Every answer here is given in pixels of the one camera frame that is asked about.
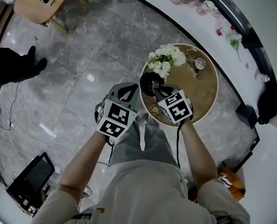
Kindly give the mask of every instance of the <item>white flower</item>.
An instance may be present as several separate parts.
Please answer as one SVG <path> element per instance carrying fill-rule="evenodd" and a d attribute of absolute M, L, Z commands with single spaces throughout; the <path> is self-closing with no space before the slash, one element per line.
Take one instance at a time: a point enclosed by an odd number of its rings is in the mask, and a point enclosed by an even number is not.
<path fill-rule="evenodd" d="M 167 55 L 171 55 L 173 53 L 173 46 L 171 44 L 166 45 L 165 49 Z"/>
<path fill-rule="evenodd" d="M 163 62 L 161 65 L 162 70 L 168 72 L 171 69 L 171 65 L 169 62 Z"/>
<path fill-rule="evenodd" d="M 160 56 L 160 55 L 163 55 L 163 50 L 161 49 L 161 48 L 159 48 L 159 49 L 157 49 L 156 51 L 155 51 L 155 54 L 156 55 L 158 55 L 158 56 Z"/>
<path fill-rule="evenodd" d="M 160 69 L 158 74 L 160 75 L 161 78 L 164 78 L 164 79 L 166 79 L 170 75 L 167 71 L 163 69 Z"/>
<path fill-rule="evenodd" d="M 161 62 L 155 62 L 154 68 L 153 68 L 154 72 L 159 73 L 160 68 L 161 68 Z"/>
<path fill-rule="evenodd" d="M 154 58 L 154 57 L 156 57 L 156 56 L 157 56 L 157 55 L 156 55 L 154 52 L 150 52 L 150 53 L 149 53 L 149 58 L 151 58 L 151 59 Z"/>
<path fill-rule="evenodd" d="M 148 66 L 149 66 L 150 69 L 153 69 L 155 67 L 155 64 L 154 63 L 149 63 Z"/>
<path fill-rule="evenodd" d="M 186 57 L 183 52 L 180 52 L 178 55 L 173 56 L 174 66 L 181 66 L 186 62 Z"/>
<path fill-rule="evenodd" d="M 180 53 L 179 47 L 173 46 L 172 54 L 179 54 L 179 53 Z"/>

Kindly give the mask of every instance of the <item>gray shorts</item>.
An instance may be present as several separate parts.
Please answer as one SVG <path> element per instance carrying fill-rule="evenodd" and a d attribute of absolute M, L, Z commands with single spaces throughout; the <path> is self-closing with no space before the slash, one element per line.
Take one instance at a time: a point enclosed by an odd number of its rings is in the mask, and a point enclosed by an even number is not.
<path fill-rule="evenodd" d="M 115 145 L 108 166 L 134 160 L 165 162 L 178 167 L 165 133 L 152 118 L 147 120 L 145 126 L 145 150 L 140 148 L 139 125 L 134 121 Z"/>

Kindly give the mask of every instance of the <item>flower bouquet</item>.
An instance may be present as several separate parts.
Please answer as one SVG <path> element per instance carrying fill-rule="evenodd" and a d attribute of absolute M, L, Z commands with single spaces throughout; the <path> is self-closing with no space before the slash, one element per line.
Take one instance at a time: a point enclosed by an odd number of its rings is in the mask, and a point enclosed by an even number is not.
<path fill-rule="evenodd" d="M 149 54 L 146 62 L 149 72 L 155 72 L 165 81 L 170 75 L 172 66 L 182 66 L 186 62 L 186 57 L 178 47 L 171 44 L 161 45 L 155 52 Z"/>

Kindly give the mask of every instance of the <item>beige shirt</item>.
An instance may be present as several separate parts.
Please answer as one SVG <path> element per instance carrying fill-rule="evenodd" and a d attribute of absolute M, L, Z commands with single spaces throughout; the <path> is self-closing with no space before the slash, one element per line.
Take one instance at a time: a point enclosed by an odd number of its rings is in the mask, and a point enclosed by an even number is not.
<path fill-rule="evenodd" d="M 247 211 L 218 180 L 205 183 L 195 204 L 187 199 L 181 171 L 156 161 L 113 165 L 104 173 L 98 204 L 78 214 L 76 201 L 54 191 L 31 224 L 215 224 L 220 216 L 248 224 Z"/>

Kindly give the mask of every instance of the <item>black shoe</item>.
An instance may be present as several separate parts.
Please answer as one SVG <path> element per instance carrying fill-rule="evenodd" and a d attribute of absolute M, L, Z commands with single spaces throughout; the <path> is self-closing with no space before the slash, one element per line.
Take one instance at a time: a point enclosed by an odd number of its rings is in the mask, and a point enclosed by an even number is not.
<path fill-rule="evenodd" d="M 35 68 L 38 72 L 41 72 L 46 68 L 46 66 L 47 66 L 47 59 L 43 58 L 38 62 L 38 64 L 35 66 Z"/>

